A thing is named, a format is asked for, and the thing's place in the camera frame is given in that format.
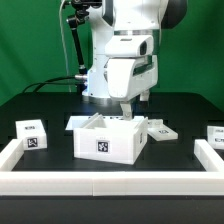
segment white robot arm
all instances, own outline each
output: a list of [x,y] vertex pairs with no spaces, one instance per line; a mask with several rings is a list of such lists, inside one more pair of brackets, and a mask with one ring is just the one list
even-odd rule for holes
[[148,101],[149,89],[158,80],[161,27],[175,26],[186,4],[187,0],[72,0],[74,8],[88,11],[92,29],[93,65],[85,76],[85,99],[120,102],[124,119],[131,119],[132,100],[140,95]]

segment green wall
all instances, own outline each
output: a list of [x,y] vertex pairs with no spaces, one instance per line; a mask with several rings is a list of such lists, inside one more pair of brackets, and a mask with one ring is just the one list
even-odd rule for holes
[[[61,0],[2,0],[0,5],[0,104],[27,85],[66,74],[58,11]],[[188,13],[164,30],[157,92],[194,92],[224,111],[224,1],[189,0]],[[73,13],[63,12],[64,20]],[[77,62],[70,30],[65,35],[71,74]],[[85,61],[90,64],[89,25],[80,28]],[[67,87],[43,91],[68,91]]]

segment black tabletop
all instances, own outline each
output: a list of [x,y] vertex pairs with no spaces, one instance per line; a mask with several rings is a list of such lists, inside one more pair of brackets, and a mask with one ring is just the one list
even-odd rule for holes
[[[178,140],[157,142],[148,136],[134,165],[74,158],[72,131],[65,131],[68,119],[72,115],[92,116],[96,112],[105,116],[121,115],[119,105],[85,103],[75,93],[19,94],[0,107],[0,150],[16,138],[15,121],[41,119],[47,134],[47,149],[26,151],[14,171],[203,172],[193,154],[194,141],[207,139],[208,125],[224,126],[224,113],[198,94],[152,93],[147,106],[136,101],[134,114],[163,119],[165,125],[178,133]],[[221,150],[217,152],[224,158]],[[89,220],[92,223],[100,220],[107,223],[137,223],[138,220],[142,223],[147,220],[154,221],[152,223],[219,223],[223,205],[223,197],[1,197],[0,213],[13,212],[14,218],[8,215],[0,220],[1,223],[15,220],[24,223],[32,219],[32,213],[35,220],[42,223],[54,218],[54,223],[91,223]],[[67,217],[67,221],[63,222],[61,215]]]

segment white box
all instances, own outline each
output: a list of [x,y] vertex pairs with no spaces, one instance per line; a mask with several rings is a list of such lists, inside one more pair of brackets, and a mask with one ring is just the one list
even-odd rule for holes
[[74,129],[74,156],[106,162],[134,164],[147,142],[148,119],[107,120],[95,114]]
[[47,137],[41,120],[16,121],[18,139],[23,139],[24,150],[47,148]]
[[224,127],[208,126],[208,143],[214,149],[224,149]]

